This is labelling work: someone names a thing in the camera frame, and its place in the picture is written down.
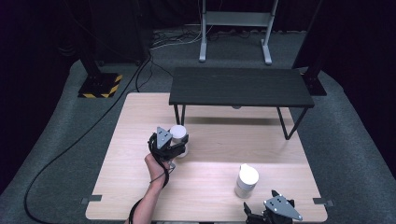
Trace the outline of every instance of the black table leg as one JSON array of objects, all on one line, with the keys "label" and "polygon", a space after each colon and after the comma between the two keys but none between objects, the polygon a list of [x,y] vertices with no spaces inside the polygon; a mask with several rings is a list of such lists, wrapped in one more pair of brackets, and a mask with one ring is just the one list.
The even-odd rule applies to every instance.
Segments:
[{"label": "black table leg", "polygon": [[277,109],[277,114],[279,115],[280,123],[282,124],[283,134],[285,134],[286,140],[289,140],[291,138],[291,135],[297,130],[298,125],[300,124],[301,120],[303,119],[303,117],[304,117],[306,111],[308,110],[308,108],[304,108],[303,112],[301,113],[301,115],[297,119],[297,121],[295,122],[294,127],[291,129],[289,134],[286,131],[285,122],[283,121],[282,113],[280,112],[279,107],[277,107],[276,109]]},{"label": "black table leg", "polygon": [[175,116],[176,116],[176,124],[180,124],[180,118],[178,117],[178,107],[177,105],[174,105],[175,109]]},{"label": "black table leg", "polygon": [[183,108],[181,109],[181,125],[184,126],[184,117],[186,114],[186,105],[183,105]]}]

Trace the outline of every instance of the white mug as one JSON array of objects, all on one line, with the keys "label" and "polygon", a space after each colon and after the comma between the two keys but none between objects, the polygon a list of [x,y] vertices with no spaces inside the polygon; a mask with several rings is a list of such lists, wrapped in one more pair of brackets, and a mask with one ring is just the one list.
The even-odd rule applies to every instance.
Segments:
[{"label": "white mug", "polygon": [[259,172],[246,163],[240,166],[239,175],[236,179],[235,193],[240,198],[248,198],[259,181]]},{"label": "white mug", "polygon": [[[175,145],[177,143],[180,143],[181,140],[186,136],[187,134],[187,130],[183,125],[174,125],[172,126],[171,130],[169,131],[169,133],[172,134],[172,145]],[[187,153],[189,152],[187,144],[185,145],[186,150],[181,153],[180,155],[178,155],[178,158],[183,158],[187,155]]]}]

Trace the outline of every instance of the black table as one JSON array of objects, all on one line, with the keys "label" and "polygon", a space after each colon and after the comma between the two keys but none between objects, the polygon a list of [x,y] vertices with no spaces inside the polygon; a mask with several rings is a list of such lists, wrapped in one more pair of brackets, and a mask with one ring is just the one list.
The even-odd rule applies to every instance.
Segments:
[{"label": "black table", "polygon": [[[289,140],[315,103],[298,70],[180,67],[174,73],[169,105],[174,106],[177,124],[181,125],[186,105],[276,107],[283,133]],[[182,105],[181,121],[178,105]],[[289,134],[280,107],[303,109]]]}]

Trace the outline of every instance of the robotic hand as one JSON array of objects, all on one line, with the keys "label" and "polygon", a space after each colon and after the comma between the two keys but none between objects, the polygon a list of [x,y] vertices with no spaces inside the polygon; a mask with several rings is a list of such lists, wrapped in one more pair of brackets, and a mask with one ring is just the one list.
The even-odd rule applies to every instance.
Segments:
[{"label": "robotic hand", "polygon": [[189,142],[189,135],[177,143],[171,146],[172,134],[161,127],[157,127],[157,132],[153,133],[148,140],[148,148],[151,154],[154,156],[155,160],[160,163],[160,161],[170,161],[174,157],[184,153],[186,151],[186,144]]},{"label": "robotic hand", "polygon": [[272,190],[274,198],[264,201],[266,210],[261,215],[251,213],[250,208],[244,203],[244,211],[247,215],[248,224],[292,224],[293,219],[303,220],[303,217],[294,209],[294,200],[287,200],[275,190]]}]

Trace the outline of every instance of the yellow and black striped tape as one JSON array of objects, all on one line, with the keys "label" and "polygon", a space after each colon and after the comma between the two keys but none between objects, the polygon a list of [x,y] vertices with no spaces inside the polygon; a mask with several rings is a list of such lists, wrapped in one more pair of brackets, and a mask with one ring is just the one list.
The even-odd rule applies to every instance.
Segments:
[{"label": "yellow and black striped tape", "polygon": [[114,84],[109,90],[109,92],[87,92],[87,93],[80,93],[78,97],[83,98],[109,98],[113,97],[116,93],[117,89],[119,88],[120,81],[122,79],[122,75],[118,75],[114,80]]}]

